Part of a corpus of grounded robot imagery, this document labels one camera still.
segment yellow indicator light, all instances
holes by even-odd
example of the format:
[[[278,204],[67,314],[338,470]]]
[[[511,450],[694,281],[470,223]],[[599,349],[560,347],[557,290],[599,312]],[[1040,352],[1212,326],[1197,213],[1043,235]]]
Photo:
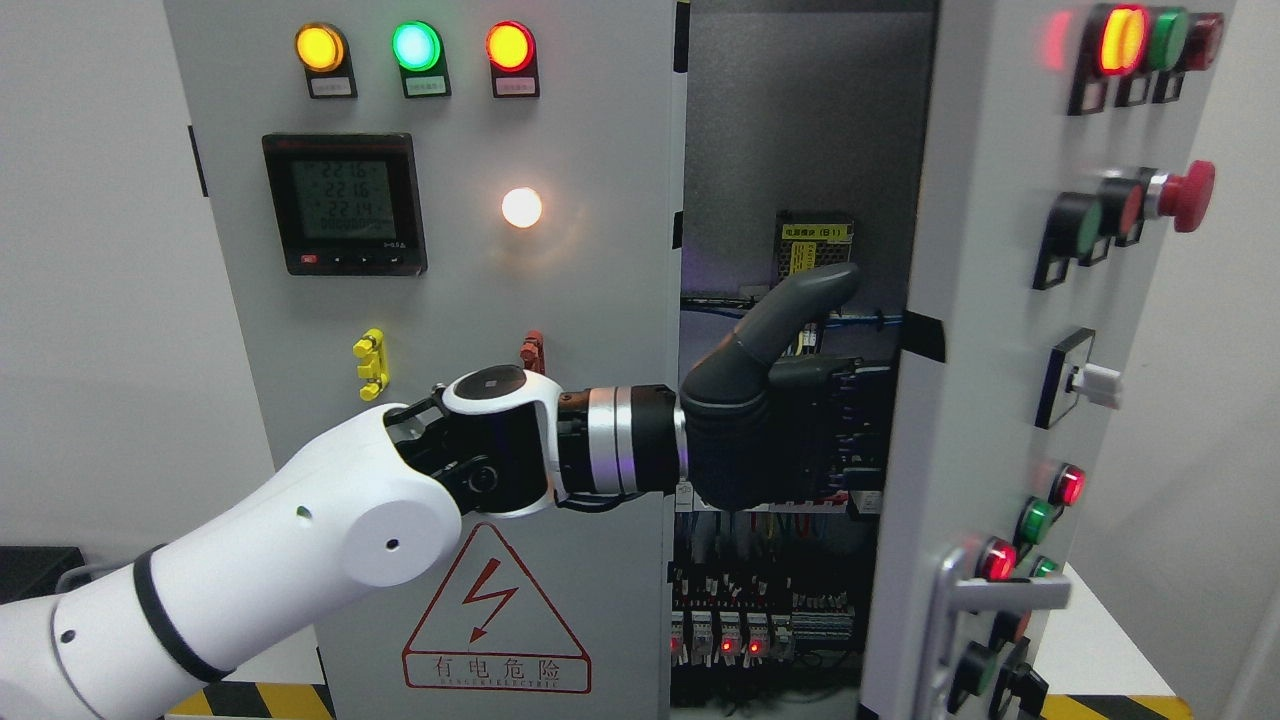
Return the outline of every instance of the yellow indicator light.
[[[502,199],[502,217],[517,228],[532,227],[543,217],[543,199],[531,187],[517,187]]]
[[[1098,47],[1098,70],[1105,76],[1126,76],[1138,69],[1147,53],[1147,9],[1121,5],[1111,10]]]
[[[503,20],[489,29],[485,50],[498,69],[517,73],[534,60],[534,35],[516,20]]]
[[[347,44],[338,28],[328,23],[307,23],[298,28],[293,37],[293,47],[298,51],[302,64],[315,73],[329,73],[338,69],[347,55]]]

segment power meter display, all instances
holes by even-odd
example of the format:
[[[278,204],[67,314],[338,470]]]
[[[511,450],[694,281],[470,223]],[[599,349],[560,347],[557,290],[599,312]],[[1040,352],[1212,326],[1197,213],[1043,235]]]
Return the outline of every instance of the power meter display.
[[[426,269],[410,135],[268,135],[262,152],[291,274]]]

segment green indicator light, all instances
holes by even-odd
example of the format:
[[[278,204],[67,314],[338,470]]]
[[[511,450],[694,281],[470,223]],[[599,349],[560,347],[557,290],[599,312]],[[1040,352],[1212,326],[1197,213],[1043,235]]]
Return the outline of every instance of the green indicator light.
[[[1147,51],[1147,69],[1167,70],[1178,64],[1187,47],[1187,35],[1192,29],[1190,14],[1174,8],[1156,17],[1151,31],[1151,49]]]
[[[1093,243],[1098,241],[1102,232],[1102,204],[1089,205],[1089,210],[1080,218],[1080,231],[1075,236],[1075,256],[1088,258],[1093,254]]]
[[[440,36],[419,20],[401,23],[392,35],[392,53],[406,70],[429,70],[440,61]]]
[[[1036,561],[1036,569],[1032,570],[1032,577],[1043,578],[1050,573],[1057,573],[1059,568],[1060,566],[1057,562],[1053,562],[1048,557],[1041,556],[1041,559]]]
[[[1039,544],[1044,541],[1052,524],[1053,506],[1033,497],[1027,503],[1027,509],[1023,510],[1023,520],[1018,524],[1018,537],[1032,544]]]

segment yellow connector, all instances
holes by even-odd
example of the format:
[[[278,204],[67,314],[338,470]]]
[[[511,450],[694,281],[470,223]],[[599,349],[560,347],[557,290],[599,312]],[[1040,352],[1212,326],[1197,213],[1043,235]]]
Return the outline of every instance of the yellow connector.
[[[360,388],[360,398],[372,402],[390,382],[390,373],[387,369],[387,338],[383,331],[369,328],[369,332],[351,346],[351,354],[360,360],[356,365],[356,377],[365,380]]]

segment warning sign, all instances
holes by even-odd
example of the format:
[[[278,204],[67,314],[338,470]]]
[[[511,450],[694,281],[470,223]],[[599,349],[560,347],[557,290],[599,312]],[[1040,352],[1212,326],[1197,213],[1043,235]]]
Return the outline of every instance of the warning sign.
[[[411,688],[591,692],[591,659],[498,528],[477,523],[404,644]]]

